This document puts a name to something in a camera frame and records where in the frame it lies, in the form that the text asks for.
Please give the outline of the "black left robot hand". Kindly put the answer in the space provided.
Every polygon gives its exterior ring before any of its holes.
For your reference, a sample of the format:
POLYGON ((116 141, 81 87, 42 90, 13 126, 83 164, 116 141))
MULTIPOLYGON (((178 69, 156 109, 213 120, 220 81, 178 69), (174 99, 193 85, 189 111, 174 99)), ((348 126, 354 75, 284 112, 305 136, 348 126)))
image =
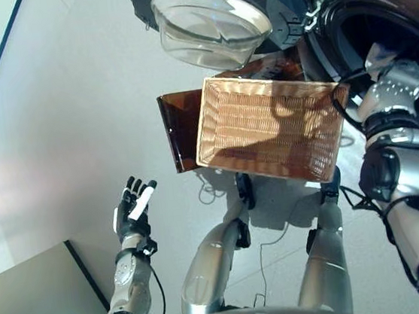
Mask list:
POLYGON ((155 180, 143 182, 134 176, 127 180, 113 214, 113 229, 120 243, 135 233, 144 237, 150 235, 151 226, 147 212, 156 186, 155 180))

